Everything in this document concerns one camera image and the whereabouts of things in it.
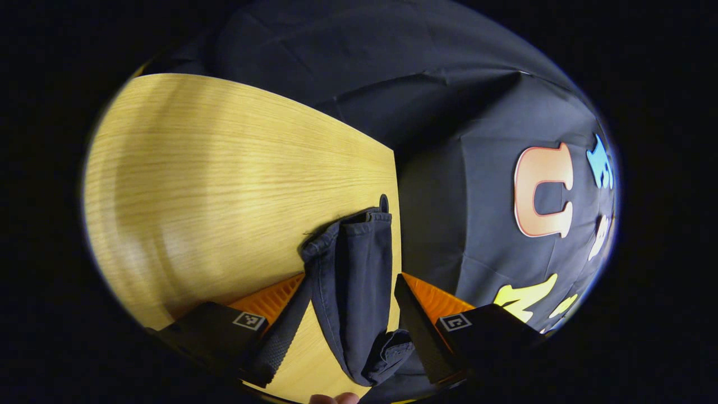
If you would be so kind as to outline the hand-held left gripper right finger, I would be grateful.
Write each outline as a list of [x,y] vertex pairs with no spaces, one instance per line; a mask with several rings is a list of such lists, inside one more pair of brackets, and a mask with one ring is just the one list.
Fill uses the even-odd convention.
[[394,294],[424,371],[441,388],[509,376],[545,340],[500,305],[474,307],[407,273]]

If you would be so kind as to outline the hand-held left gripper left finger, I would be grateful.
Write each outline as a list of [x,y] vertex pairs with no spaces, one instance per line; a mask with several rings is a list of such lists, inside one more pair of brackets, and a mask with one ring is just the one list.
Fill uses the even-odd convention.
[[300,273],[230,305],[203,302],[149,333],[224,378],[265,388],[276,376],[311,298]]

